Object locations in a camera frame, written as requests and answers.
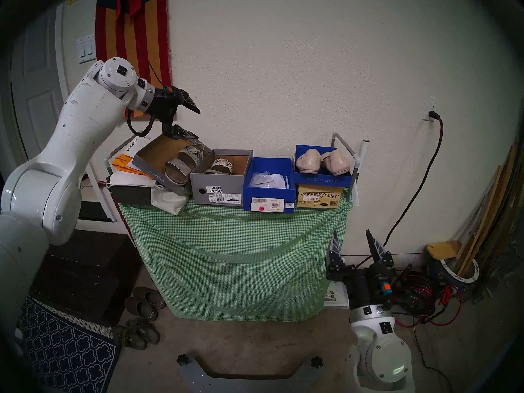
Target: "blue patterned rug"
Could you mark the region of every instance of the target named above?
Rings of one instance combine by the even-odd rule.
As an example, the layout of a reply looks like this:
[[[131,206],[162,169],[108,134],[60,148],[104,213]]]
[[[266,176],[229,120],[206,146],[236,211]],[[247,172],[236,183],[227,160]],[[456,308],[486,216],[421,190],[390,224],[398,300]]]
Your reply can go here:
[[[29,370],[42,384],[69,393],[104,393],[120,349],[115,342],[52,313],[27,297],[18,328]]]

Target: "black knob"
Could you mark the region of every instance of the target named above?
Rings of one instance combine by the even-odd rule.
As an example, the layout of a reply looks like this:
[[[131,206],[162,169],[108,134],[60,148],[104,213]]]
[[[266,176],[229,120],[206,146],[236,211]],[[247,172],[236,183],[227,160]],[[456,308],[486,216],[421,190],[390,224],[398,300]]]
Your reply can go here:
[[[321,368],[322,365],[323,365],[323,360],[322,358],[319,358],[318,356],[314,357],[311,360],[311,366],[313,366],[313,368],[315,369]]]
[[[189,358],[187,357],[186,354],[178,355],[177,363],[178,363],[180,366],[187,365],[187,364],[189,363]]]

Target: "metal plate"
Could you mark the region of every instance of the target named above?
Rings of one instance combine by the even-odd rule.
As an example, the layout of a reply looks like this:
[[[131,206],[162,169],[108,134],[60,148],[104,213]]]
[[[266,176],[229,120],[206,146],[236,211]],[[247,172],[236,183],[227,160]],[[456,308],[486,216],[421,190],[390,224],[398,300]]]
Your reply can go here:
[[[189,356],[189,363],[180,366],[191,391],[199,393],[304,393],[309,390],[322,368],[311,366],[305,361],[300,369],[288,379],[223,379],[209,376],[195,358]]]

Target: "orange cloth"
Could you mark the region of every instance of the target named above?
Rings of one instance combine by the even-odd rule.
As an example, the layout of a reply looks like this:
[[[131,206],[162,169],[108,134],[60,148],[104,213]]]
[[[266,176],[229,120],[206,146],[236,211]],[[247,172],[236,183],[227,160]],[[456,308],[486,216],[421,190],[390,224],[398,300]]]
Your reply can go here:
[[[113,160],[113,167],[116,170],[121,170],[124,172],[129,173],[135,173],[135,174],[142,174],[143,176],[149,177],[152,179],[152,177],[148,176],[146,173],[144,173],[141,170],[133,169],[132,167],[129,167],[127,164],[131,162],[133,158],[131,156],[128,156],[126,154],[119,155],[115,160]]]

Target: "striped flag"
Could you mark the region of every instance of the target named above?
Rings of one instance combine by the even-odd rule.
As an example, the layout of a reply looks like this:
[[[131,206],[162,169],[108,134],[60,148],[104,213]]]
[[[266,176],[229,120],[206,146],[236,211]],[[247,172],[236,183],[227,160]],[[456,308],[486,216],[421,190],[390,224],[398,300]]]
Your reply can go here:
[[[139,77],[155,87],[171,86],[167,0],[96,0],[95,44],[98,60],[127,59]]]

